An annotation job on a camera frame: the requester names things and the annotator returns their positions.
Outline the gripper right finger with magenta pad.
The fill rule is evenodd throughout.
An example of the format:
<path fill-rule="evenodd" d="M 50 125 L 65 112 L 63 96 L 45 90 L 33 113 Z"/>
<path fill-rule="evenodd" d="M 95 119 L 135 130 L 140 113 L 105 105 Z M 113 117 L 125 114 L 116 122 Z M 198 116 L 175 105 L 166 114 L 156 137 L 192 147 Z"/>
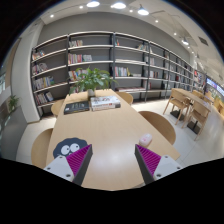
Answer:
<path fill-rule="evenodd" d="M 138 144 L 135 145 L 135 157 L 145 184 L 152 183 L 182 169 L 182 166 L 170 156 L 160 156 Z"/>

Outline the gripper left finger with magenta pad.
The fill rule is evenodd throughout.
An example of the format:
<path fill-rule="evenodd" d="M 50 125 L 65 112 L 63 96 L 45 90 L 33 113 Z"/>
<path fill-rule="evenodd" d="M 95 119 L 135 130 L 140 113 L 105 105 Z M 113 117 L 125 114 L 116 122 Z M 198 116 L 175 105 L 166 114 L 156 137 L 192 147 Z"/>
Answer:
<path fill-rule="evenodd" d="M 44 170 L 81 186 L 92 155 L 92 145 L 87 145 L 67 157 L 58 156 Z"/>

